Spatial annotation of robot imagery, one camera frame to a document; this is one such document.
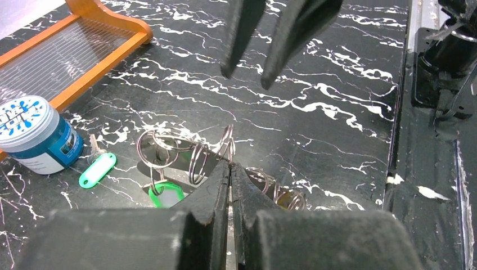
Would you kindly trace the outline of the green key tag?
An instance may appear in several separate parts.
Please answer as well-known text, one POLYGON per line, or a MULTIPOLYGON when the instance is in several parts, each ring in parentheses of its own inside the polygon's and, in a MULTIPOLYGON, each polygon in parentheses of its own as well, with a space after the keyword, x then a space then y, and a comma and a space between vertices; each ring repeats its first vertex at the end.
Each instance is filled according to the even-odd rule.
POLYGON ((182 188, 170 182, 151 186, 148 189, 148 195, 157 208, 171 208, 185 198, 182 188))
POLYGON ((117 162, 112 152, 99 147, 94 134, 90 135, 89 140, 91 143, 91 153, 88 157, 90 165, 79 177, 79 185, 85 189, 93 188, 98 184, 117 162))

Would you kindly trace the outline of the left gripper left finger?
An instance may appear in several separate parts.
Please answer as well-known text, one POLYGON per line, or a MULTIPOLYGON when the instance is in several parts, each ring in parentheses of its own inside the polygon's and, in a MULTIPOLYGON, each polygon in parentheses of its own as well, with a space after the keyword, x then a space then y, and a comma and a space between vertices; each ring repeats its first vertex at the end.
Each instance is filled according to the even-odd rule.
POLYGON ((230 164, 171 208, 57 210, 18 269, 225 269, 230 164))

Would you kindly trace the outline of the yellow key tag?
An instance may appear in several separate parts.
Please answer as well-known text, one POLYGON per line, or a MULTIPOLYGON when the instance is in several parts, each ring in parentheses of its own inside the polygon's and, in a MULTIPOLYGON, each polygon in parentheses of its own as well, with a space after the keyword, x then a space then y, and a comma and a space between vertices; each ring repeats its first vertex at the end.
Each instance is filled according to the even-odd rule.
POLYGON ((299 204, 300 199, 296 192, 286 191, 277 198, 277 205, 284 209, 296 209, 299 204))

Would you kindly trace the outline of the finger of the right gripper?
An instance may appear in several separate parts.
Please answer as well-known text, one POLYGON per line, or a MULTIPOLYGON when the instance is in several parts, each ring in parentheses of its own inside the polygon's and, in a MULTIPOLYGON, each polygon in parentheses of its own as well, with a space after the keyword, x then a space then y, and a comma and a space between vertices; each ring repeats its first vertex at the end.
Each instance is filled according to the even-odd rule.
POLYGON ((225 17, 225 37, 220 71, 230 79, 265 10, 263 0, 231 0, 225 17))
POLYGON ((342 1, 291 1, 278 18, 267 52, 261 85, 270 89, 288 61, 313 37, 329 27, 342 1))

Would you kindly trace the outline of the large silver carabiner keyring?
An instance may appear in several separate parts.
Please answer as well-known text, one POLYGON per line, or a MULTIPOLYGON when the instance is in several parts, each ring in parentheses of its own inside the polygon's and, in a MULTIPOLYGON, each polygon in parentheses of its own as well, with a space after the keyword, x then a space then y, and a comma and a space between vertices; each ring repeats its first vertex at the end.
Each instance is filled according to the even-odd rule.
MULTIPOLYGON (((148 192, 149 188, 157 183, 170 182, 190 194, 207 180, 221 160, 230 161, 232 150, 231 144, 227 143, 225 153, 217 154, 202 143, 171 135, 154 138, 147 134, 138 140, 136 147, 140 159, 138 169, 151 179, 151 182, 142 188, 148 192)), ((277 204, 277 198, 282 193, 292 191, 296 192, 300 199, 299 206, 292 210, 305 209, 307 200, 302 192, 280 186, 275 178, 266 174, 261 168, 248 167, 245 172, 250 181, 274 203, 277 204)))

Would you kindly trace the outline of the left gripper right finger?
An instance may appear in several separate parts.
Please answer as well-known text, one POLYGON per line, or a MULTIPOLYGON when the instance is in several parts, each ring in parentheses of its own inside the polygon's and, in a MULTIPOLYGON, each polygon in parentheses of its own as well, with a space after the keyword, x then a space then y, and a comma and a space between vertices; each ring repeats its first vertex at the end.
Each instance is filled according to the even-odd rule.
POLYGON ((230 170, 239 269, 421 269, 400 221, 386 211, 285 210, 230 170))

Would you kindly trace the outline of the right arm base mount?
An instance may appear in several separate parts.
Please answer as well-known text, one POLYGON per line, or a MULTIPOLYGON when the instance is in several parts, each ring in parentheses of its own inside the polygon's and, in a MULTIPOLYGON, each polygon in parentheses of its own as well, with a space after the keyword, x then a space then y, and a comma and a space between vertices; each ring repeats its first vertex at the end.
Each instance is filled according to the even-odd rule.
POLYGON ((476 1, 428 3, 440 11, 416 21, 411 103, 441 121, 465 120, 473 115, 464 102, 476 78, 476 1))

